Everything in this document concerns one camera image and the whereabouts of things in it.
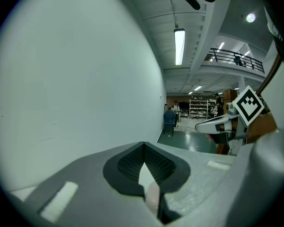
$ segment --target person in black clothing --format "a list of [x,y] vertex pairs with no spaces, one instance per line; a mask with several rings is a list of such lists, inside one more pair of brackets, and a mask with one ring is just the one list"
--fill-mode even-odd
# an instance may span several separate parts
[[217,106],[217,109],[218,109],[217,117],[218,117],[218,116],[223,115],[223,102],[222,102],[222,99],[219,96],[219,94],[216,93],[214,95],[214,97],[216,98],[216,106]]

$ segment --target white column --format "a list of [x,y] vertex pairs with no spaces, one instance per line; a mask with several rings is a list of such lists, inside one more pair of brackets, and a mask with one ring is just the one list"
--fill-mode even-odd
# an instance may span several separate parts
[[238,84],[239,84],[239,92],[243,92],[243,90],[245,89],[245,79],[244,77],[239,77],[238,78]]

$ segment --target person in white shirt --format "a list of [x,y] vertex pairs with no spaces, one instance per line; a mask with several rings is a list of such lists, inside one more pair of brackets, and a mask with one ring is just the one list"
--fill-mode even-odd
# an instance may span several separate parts
[[175,115],[176,115],[176,118],[175,118],[175,125],[174,125],[174,127],[176,127],[176,126],[177,126],[177,120],[179,120],[180,107],[179,107],[177,101],[175,101],[174,103],[175,103],[175,104],[172,106],[171,110],[172,110],[172,111],[175,113]]

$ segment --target person standing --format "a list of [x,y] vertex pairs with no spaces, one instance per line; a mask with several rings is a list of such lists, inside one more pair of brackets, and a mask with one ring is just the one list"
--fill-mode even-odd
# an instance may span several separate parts
[[217,107],[217,117],[223,115],[223,102],[219,94],[215,94],[214,97],[216,98],[216,107]]
[[175,113],[176,118],[175,118],[175,126],[174,128],[177,126],[177,121],[179,120],[179,112],[180,112],[180,107],[178,105],[178,102],[175,101],[175,104],[172,106],[171,110]]

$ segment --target floor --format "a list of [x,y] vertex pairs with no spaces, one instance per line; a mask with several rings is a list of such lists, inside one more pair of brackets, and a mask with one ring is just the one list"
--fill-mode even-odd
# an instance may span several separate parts
[[195,130],[195,125],[202,121],[204,119],[181,118],[181,122],[174,130],[174,135],[172,135],[172,128],[167,126],[165,134],[162,132],[158,143],[190,151],[215,153],[216,144],[209,141],[205,134]]

